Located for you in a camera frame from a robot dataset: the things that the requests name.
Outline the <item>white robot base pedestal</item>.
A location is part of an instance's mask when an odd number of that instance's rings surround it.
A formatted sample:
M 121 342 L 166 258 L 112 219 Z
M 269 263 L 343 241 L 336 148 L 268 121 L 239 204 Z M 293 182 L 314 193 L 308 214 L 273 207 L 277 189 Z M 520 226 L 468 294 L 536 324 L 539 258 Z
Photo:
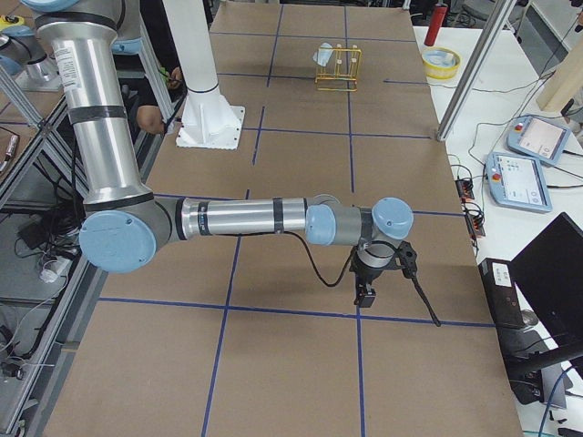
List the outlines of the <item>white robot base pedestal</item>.
M 234 150 L 245 108 L 220 92 L 203 3 L 168 0 L 164 7 L 187 91 L 177 145 Z

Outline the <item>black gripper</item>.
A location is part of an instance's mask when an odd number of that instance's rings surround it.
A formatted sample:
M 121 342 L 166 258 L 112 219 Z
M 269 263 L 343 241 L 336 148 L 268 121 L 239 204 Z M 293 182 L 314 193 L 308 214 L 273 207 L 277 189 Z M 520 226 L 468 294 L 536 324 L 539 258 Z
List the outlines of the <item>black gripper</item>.
M 390 254 L 382 257 L 371 252 L 377 246 L 386 246 Z M 355 306 L 372 306 L 376 297 L 373 281 L 386 270 L 400 270 L 406 279 L 417 285 L 417 253 L 408 241 L 396 247 L 392 243 L 376 240 L 369 249 L 353 248 L 349 271 L 355 276 Z

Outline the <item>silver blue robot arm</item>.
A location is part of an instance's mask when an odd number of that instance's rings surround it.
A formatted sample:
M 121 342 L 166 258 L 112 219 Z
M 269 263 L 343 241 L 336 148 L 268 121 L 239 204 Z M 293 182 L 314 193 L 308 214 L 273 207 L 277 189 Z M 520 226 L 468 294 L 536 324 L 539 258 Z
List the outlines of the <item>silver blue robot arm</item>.
M 139 174 L 119 89 L 113 47 L 134 36 L 139 6 L 130 1 L 31 1 L 36 29 L 53 48 L 69 121 L 85 168 L 87 218 L 79 242 L 85 257 L 108 272 L 148 264 L 164 245 L 201 236 L 291 234 L 304 246 L 350 248 L 344 267 L 355 276 L 355 304 L 373 303 L 373 281 L 386 270 L 416 279 L 407 241 L 414 216 L 398 198 L 371 208 L 336 198 L 196 201 L 156 198 Z

